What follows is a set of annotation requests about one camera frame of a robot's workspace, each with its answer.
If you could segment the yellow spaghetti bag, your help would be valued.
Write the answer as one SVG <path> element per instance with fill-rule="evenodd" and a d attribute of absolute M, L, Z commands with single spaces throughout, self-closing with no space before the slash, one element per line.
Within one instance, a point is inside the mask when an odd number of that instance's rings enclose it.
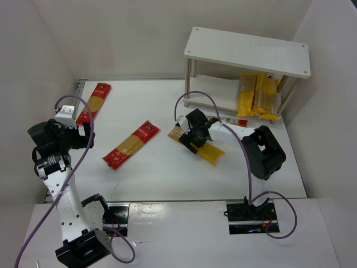
<path fill-rule="evenodd" d="M 183 145 L 180 141 L 179 138 L 184 134 L 184 131 L 182 130 L 181 127 L 175 126 L 172 131 L 167 135 L 169 138 L 172 140 L 180 143 Z M 218 159 L 225 155 L 225 152 L 222 151 L 221 149 L 215 147 L 214 145 L 206 142 L 202 147 L 198 148 L 195 146 L 193 143 L 190 143 L 191 147 L 196 150 L 195 155 L 200 156 L 202 159 L 210 162 L 213 166 L 215 166 L 216 162 Z"/>

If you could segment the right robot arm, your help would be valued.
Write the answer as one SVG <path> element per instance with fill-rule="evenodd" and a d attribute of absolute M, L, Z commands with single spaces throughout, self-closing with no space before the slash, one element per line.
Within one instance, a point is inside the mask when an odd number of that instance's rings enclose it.
<path fill-rule="evenodd" d="M 262 209 L 268 203 L 266 181 L 286 161 L 286 154 L 267 126 L 246 128 L 227 123 L 220 118 L 207 119 L 195 109 L 176 119 L 183 134 L 179 142 L 196 154 L 207 141 L 219 141 L 242 150 L 248 170 L 248 194 L 245 197 L 253 209 Z"/>

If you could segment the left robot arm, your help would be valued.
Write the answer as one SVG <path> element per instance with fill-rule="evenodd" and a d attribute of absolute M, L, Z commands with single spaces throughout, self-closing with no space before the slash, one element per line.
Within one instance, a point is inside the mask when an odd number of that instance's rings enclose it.
<path fill-rule="evenodd" d="M 36 144 L 32 151 L 34 172 L 47 186 L 60 218 L 62 246 L 55 253 L 66 267 L 89 267 L 110 255 L 108 235 L 85 214 L 74 182 L 69 151 L 88 151 L 94 145 L 90 123 L 85 123 L 84 131 L 81 135 L 78 126 L 66 126 L 55 119 L 28 130 Z"/>

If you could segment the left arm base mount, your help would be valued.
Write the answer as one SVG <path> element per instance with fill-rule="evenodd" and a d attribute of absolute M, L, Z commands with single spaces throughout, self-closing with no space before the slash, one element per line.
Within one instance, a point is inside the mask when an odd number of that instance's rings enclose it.
<path fill-rule="evenodd" d="M 128 235 L 129 203 L 108 203 L 109 212 L 103 215 L 103 226 L 115 228 L 124 237 Z"/>

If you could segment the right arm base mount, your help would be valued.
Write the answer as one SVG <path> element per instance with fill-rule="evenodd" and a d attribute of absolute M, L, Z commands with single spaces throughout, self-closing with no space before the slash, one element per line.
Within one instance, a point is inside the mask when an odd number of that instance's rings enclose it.
<path fill-rule="evenodd" d="M 263 208 L 253 211 L 244 201 L 227 202 L 223 213 L 228 219 L 230 235 L 280 233 L 274 203 L 269 201 Z"/>

